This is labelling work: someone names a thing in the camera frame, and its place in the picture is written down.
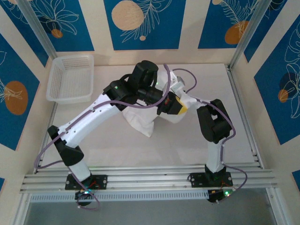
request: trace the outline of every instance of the purple cable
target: purple cable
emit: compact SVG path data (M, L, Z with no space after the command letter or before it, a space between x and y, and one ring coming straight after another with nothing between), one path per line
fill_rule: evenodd
M152 105L147 105L147 106L139 106L139 105L132 105L129 103L125 103L125 102L121 102L121 101L116 101L116 100L111 100L111 101L106 101L106 102L102 102L98 105L96 105L95 107L93 107L92 110L88 110L86 111L84 114L82 114L80 117L78 117L73 123L71 123L67 128L66 128L66 132L62 132L60 133L57 137L55 137L51 142L49 142L42 150L41 152L38 154L38 156L36 157L36 160L34 161L34 167L36 169L44 169L47 168L51 165L54 165L56 163L61 163L62 160L44 165L44 166L38 166L38 163L40 161L41 156L44 154L44 152L54 143L56 142L59 138L61 138L64 134L68 133L68 130L72 128L72 126L74 126L76 123L78 123L80 120L82 120L85 116L87 116L89 113L91 113L92 111L94 111L94 109L98 109L99 107L102 107L106 104L120 104L120 105L125 105L125 106L129 106L132 108L138 108L138 109L149 109L152 107L155 107L157 105L159 105L160 103L162 103L164 101L164 99L167 97L169 90L170 90L170 86L171 86L171 73L170 73L170 69L168 67L167 64L164 63L164 67L167 71L168 74L168 83L167 83L167 88L166 88L166 92L164 93L164 95L162 96L162 98L157 101L156 103L152 104ZM100 201L95 197L95 195L89 191L79 180L78 178L75 176L75 174L72 173L71 169L68 167L69 171L71 172L72 176L74 177L74 179L76 180L77 183L79 183L79 185L86 191L89 192L89 194L97 201L98 206L96 208L86 208L83 206L78 205L80 208L85 209L85 210L98 210L100 208Z
M193 78L194 78L194 80L195 80L195 84L193 85L193 87L191 87L190 89L188 89L187 91L186 91L186 93L188 94L192 89L194 89L195 87L196 87L196 85L197 85L197 78L196 78L196 76L191 72L191 71L189 71L189 70L187 70L187 69L183 69L183 68L177 68L177 69L174 69L173 71L175 71L175 70L183 70L183 71L186 71L186 72L188 72L189 74L191 74L192 76L193 76Z
M246 173L245 171L243 171L242 169L239 169L239 168L236 168L236 167L233 167L233 166L228 166L228 165L226 165L226 164L224 163L224 161L223 161L223 156L224 156L224 144L225 144L225 142L227 142L228 140L232 139L232 138L236 135L236 130L235 130L233 124L231 123L230 119L229 119L229 118L228 118L228 117L227 117L220 109L218 109L216 106L214 106L214 105L213 105L212 103L210 103L210 102L202 101L202 100L200 100L200 99L198 99L198 98L196 98L196 99L197 99L197 101L199 101L199 102L201 102L201 103L204 103L204 104L207 104L207 105L213 107L215 110L217 110L217 111L224 117L224 119L229 123L229 125L231 126L231 128L232 128L232 130L233 130L233 135L227 137L226 139L224 139L224 140L222 141L221 152L220 152L220 160L221 160L222 165L224 165L224 166L226 166L226 167L228 167L228 168L230 168L230 169L234 169L234 170L240 171L240 172L242 172L243 174L245 174L245 180L244 180L244 182L243 182L243 183L235 190L235 191L238 191L238 190L240 190L240 189L245 185L245 183L247 182L247 180L248 180L248 175L247 175L247 173Z

